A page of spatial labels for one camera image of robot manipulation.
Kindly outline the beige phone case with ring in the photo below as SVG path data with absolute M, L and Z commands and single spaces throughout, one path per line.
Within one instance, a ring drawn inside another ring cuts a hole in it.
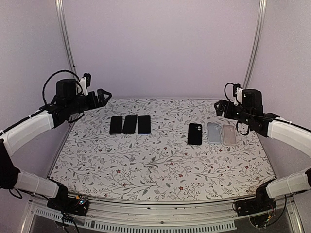
M 226 145 L 235 145 L 237 143 L 235 128 L 232 125 L 223 125 L 223 139 Z

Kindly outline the black phone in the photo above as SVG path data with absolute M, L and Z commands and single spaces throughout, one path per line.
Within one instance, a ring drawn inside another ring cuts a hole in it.
M 138 117 L 138 134 L 151 133 L 151 117 L 150 115 L 143 115 Z
M 136 132 L 137 119 L 137 115 L 127 115 L 124 120 L 122 133 L 134 134 Z
M 122 116 L 113 116 L 110 120 L 109 134 L 116 135 L 122 133 Z

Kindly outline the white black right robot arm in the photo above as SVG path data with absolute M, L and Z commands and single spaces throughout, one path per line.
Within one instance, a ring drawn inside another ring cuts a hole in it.
M 234 100 L 226 97 L 214 104 L 217 116 L 235 120 L 238 124 L 245 124 L 249 132 L 255 131 L 266 138 L 278 140 L 310 156 L 311 131 L 286 121 L 279 115 L 264 113 L 262 93 L 259 90 L 242 89 L 237 83 L 233 85 L 233 97 Z M 310 188 L 310 169 L 292 173 L 258 187 L 251 207 L 256 212 L 261 212 L 270 204 L 270 199 L 288 194 L 295 195 Z

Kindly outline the black phone case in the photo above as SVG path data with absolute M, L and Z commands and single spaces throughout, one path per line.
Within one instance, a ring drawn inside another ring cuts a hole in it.
M 202 144 L 202 125 L 197 123 L 190 123 L 188 127 L 187 143 L 189 145 Z

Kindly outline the light blue phone case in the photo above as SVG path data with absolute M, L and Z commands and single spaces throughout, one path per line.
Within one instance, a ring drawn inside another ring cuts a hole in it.
M 207 124 L 207 138 L 211 144 L 221 144 L 222 136 L 220 125 L 217 123 L 208 123 Z

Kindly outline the right arm base with board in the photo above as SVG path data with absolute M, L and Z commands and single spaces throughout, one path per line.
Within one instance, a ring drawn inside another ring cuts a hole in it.
M 265 211 L 271 211 L 269 214 L 255 217 L 251 223 L 256 228 L 264 228 L 272 224 L 272 218 L 276 211 L 276 202 L 266 194 L 256 194 L 254 198 L 237 198 L 232 203 L 232 209 L 238 216 L 247 216 L 258 214 Z

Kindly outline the left arm base with board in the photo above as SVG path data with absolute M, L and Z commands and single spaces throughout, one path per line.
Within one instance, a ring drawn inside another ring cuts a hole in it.
M 88 197 L 82 195 L 75 197 L 64 195 L 56 198 L 50 198 L 48 200 L 47 207 L 66 212 L 68 214 L 86 216 L 89 209 L 89 199 Z

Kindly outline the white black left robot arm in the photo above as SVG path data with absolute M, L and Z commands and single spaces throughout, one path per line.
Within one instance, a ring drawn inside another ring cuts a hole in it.
M 65 122 L 74 123 L 73 115 L 107 105 L 112 94 L 103 89 L 88 91 L 91 75 L 85 73 L 78 77 L 72 71 L 66 71 L 73 78 L 61 79 L 56 82 L 55 95 L 51 102 L 33 114 L 0 132 L 0 186 L 2 189 L 18 189 L 33 194 L 52 198 L 54 204 L 62 211 L 72 207 L 72 200 L 67 196 L 65 186 L 47 178 L 21 171 L 15 167 L 11 158 L 24 145 L 39 135 L 55 129 Z

